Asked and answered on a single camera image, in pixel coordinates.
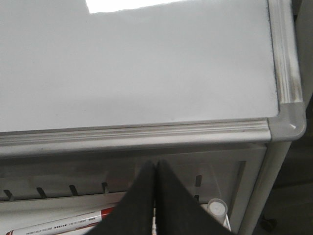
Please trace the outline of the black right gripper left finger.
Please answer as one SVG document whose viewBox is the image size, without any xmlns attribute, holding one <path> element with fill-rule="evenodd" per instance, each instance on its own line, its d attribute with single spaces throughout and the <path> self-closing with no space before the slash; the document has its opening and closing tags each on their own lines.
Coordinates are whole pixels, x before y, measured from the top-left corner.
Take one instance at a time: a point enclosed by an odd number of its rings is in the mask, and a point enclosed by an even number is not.
<svg viewBox="0 0 313 235">
<path fill-rule="evenodd" d="M 147 161 L 112 212 L 89 235 L 151 235 L 154 215 L 155 165 Z"/>
</svg>

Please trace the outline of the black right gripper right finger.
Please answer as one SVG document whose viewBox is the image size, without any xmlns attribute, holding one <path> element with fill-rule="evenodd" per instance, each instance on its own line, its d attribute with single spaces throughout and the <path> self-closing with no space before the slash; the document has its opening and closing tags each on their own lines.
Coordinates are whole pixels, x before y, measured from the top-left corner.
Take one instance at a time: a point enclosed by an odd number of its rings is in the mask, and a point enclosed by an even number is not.
<svg viewBox="0 0 313 235">
<path fill-rule="evenodd" d="M 180 182 L 170 165 L 156 165 L 156 231 L 159 235 L 231 235 Z"/>
</svg>

